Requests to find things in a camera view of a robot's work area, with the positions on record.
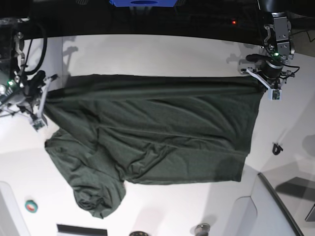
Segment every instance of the metal screw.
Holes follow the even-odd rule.
[[[209,224],[200,224],[195,229],[195,236],[208,235],[209,231],[210,231],[210,225]]]
[[[18,75],[15,76],[15,77],[14,77],[14,81],[15,81],[16,83],[19,83],[19,81],[20,81],[20,76],[18,76]]]
[[[21,32],[18,32],[17,36],[19,39],[23,38],[23,34]]]

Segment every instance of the wrinkled fabric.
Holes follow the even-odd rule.
[[[241,181],[263,92],[252,77],[91,75],[49,93],[60,130],[46,150],[94,217],[117,209],[124,181]]]

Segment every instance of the round sticker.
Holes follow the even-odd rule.
[[[32,200],[25,203],[25,208],[31,213],[36,213],[38,209],[37,204]]]

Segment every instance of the blue object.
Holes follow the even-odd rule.
[[[37,210],[38,210],[38,206],[37,204],[32,201],[32,200],[29,200],[25,203],[25,208],[26,210],[28,210],[30,213],[36,213]]]
[[[122,6],[164,6],[173,7],[177,0],[110,0],[112,5]]]

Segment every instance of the black edge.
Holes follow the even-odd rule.
[[[57,225],[59,233],[85,235],[85,236],[107,236],[107,230],[81,228],[69,225]]]
[[[265,185],[265,187],[267,188],[267,190],[269,191],[269,193],[271,194],[271,196],[273,197],[273,199],[275,200],[275,202],[277,203],[277,205],[279,206],[279,208],[281,209],[282,213],[284,214],[285,218],[287,219],[289,225],[291,226],[295,234],[297,236],[304,236],[300,227],[295,222],[293,216],[290,214],[289,210],[286,208],[283,201],[280,199],[280,197],[278,196],[274,188],[271,186],[267,178],[264,176],[264,174],[259,173],[258,176]]]
[[[306,218],[305,218],[305,221],[306,222],[314,222],[313,220],[311,220],[310,218],[312,217],[314,217],[315,218],[315,216],[313,216],[313,215],[315,215],[315,205],[312,207],[312,209],[311,209],[311,211],[308,213],[308,215],[306,216]]]

